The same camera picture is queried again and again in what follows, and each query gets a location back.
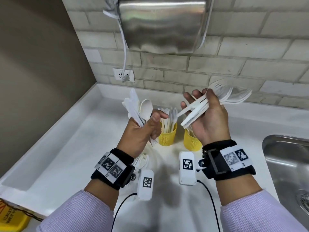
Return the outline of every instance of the yellow cup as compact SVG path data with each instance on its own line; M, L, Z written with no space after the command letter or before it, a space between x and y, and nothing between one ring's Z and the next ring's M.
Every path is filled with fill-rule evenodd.
M170 146L174 142L175 134L177 130L177 123L174 125L174 131L171 133L161 133L159 136L159 144L161 146Z
M189 151L199 151L203 147L202 143L197 138L192 137L187 129L184 130L183 144Z

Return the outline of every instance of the hand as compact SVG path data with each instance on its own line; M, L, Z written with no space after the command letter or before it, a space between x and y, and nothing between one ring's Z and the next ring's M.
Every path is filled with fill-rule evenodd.
M230 139L227 111L223 105L220 105L218 97L214 94L213 90L203 89L202 92L194 90L192 94L198 99L204 95L206 91L209 108L191 124L194 135L199 139L203 146L209 143ZM184 93L183 96L189 103L195 101L188 92ZM181 108L184 109L186 107L186 103L181 102Z
M160 117L166 119L168 115L163 111L153 110L151 118L142 128L130 118L117 148L134 159L138 157L149 139L156 139L161 134Z

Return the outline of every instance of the tile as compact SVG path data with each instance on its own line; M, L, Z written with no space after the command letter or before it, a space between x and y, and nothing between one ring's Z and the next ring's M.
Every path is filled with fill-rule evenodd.
M236 0L237 8L304 8L309 6L308 0Z
M163 71L146 68L132 68L134 71L134 77L148 80L160 80L163 81Z
M221 79L226 79L228 84L231 86L244 86L246 88L252 89L253 92L258 91L264 83L264 80L234 78L225 76L211 76L209 84Z
M191 86L191 85L186 85L184 88L185 92L188 92L190 94L192 94L193 90L198 89L199 91L203 91L203 89L205 89L205 86Z
M190 57L188 70L236 75L243 63L240 59Z
M89 62L102 63L100 53L97 49L83 49Z
M141 61L144 67L185 70L187 56L141 53Z
M75 30L89 29L89 23L85 12L68 11L68 15Z
M225 37L218 55L278 59L290 40L246 37Z
M309 61L309 40L295 40L283 58Z
M278 106L309 109L309 99L284 97L281 99Z
M261 34L309 36L309 12L272 12Z
M219 36L207 36L205 42L200 49L197 49L194 54L215 55L219 46Z
M116 80L115 77L109 78L111 81L111 84L113 85L122 85L122 86L128 86L128 87L135 87L135 88L144 88L144 82L143 80L136 79L135 82L121 82L119 80Z
M241 76L271 80L296 80L307 67L306 64L247 60Z
M90 28L96 31L119 31L117 21L102 11L88 12Z
M114 75L113 68L117 68L117 66L111 66L111 65L104 65L102 63L89 63L90 67L95 74L102 74L102 75Z
M309 82L309 70L301 77L300 82Z
M296 97L309 97L309 85L298 83L293 84L288 82L267 80L260 91Z
M232 0L214 0L214 8L228 9L232 4Z
M103 10L104 0L62 0L67 10Z
M103 63L123 64L124 52L112 50L99 50ZM141 66L141 56L139 52L127 52L126 65Z
M265 17L264 12L213 12L208 32L219 34L257 34Z
M183 85L175 85L164 82L156 82L156 81L145 81L145 89L154 89L154 90L162 90L174 93L182 93Z
M83 47L116 48L114 34L111 32L77 31L76 34Z
M246 100L246 102L263 103L263 104L275 105L276 102L279 101L280 98L281 98L280 96L276 96L276 95L272 95L272 94L253 93Z
M120 33L115 32L115 40L116 40L117 48L123 49L123 41L122 41L122 37Z
M187 85L207 86L209 78L209 75L203 74L165 71L165 81L178 82Z
M101 75L101 74L97 74L97 73L94 73L95 75L95 79L97 80L97 82L99 83L103 83L103 84L110 84L110 80L109 80L109 76L104 76L104 75Z

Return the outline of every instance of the person's left hand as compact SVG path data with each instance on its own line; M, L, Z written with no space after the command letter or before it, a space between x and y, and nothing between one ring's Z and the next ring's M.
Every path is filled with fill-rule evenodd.
M133 118L130 118L117 148L134 159L138 157L149 139L156 139L161 134L160 117L166 119L168 114L153 110L151 118L142 128Z

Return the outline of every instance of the wall socket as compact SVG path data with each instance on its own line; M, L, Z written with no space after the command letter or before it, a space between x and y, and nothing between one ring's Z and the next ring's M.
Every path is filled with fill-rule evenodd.
M121 80L121 76L122 76L122 69L119 69L119 68L113 68L113 71L114 71L114 77L116 80ZM128 81L130 82L135 82L135 79L134 79L134 72L133 70L125 70L125 75L126 74L129 74L129 77L130 79Z

